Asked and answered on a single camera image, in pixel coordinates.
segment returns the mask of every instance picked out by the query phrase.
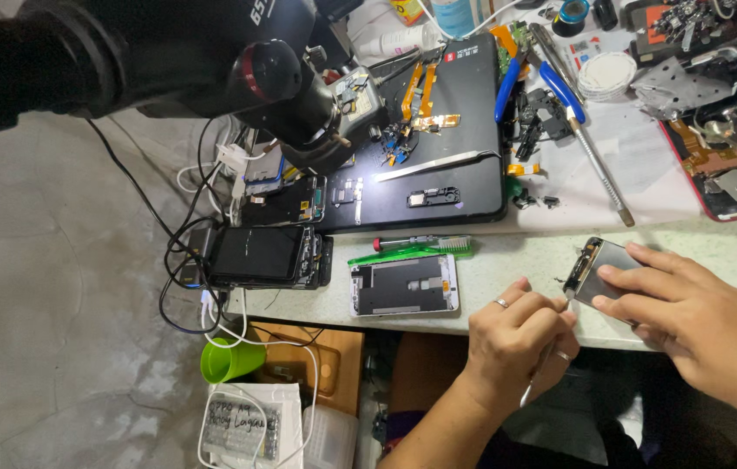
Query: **tape roll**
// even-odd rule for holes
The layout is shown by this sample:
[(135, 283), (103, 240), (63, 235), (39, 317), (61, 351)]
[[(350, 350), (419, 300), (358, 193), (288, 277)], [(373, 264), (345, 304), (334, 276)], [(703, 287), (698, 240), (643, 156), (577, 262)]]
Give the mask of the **tape roll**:
[(609, 101), (626, 92), (637, 70), (638, 65), (626, 53), (601, 53), (582, 66), (577, 87), (588, 101)]

